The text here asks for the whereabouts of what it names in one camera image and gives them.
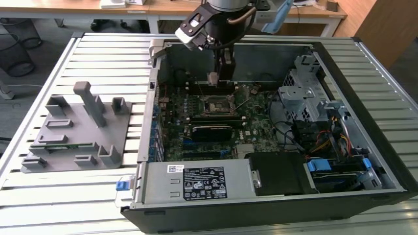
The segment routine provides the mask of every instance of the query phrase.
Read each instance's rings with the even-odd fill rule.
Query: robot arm
[[[278,9],[293,1],[281,0]],[[199,50],[214,51],[216,71],[209,74],[210,85],[224,86],[233,78],[234,44],[248,34],[257,16],[264,16],[258,12],[270,11],[270,3],[273,2],[269,0],[207,0],[177,30],[177,37],[189,49],[197,47]]]

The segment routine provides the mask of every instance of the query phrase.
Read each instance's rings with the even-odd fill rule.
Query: open computer tower
[[[349,218],[418,192],[321,42],[245,41],[225,86],[210,51],[166,40],[122,214],[145,233]]]

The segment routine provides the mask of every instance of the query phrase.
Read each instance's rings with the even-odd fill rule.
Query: white cable
[[[7,87],[45,87],[45,86],[35,84],[22,84],[22,85],[9,85]]]

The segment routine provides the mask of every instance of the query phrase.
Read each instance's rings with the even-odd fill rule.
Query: slotted metal surface
[[[174,37],[87,33],[82,39],[71,40],[0,161],[0,234],[142,234],[121,215],[114,199],[115,182],[135,173],[150,75],[149,45],[154,38]],[[304,42],[318,38],[254,36],[246,39]],[[322,38],[321,41],[406,166],[418,178],[418,115],[409,97],[394,80],[386,74],[382,75],[382,68],[369,60],[370,55],[369,58],[365,56],[368,51],[352,39]],[[23,174],[21,162],[37,138],[38,127],[45,122],[47,97],[63,94],[70,103],[81,102],[73,94],[77,81],[89,81],[93,93],[101,94],[105,102],[117,96],[134,102],[123,168]],[[338,97],[336,88],[332,87],[332,91]],[[122,198],[130,197],[129,192],[122,192]],[[417,199],[374,208],[348,220],[185,234],[417,234]]]

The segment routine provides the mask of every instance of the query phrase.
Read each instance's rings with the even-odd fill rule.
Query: power supply label
[[[183,169],[186,201],[229,198],[224,167]]]

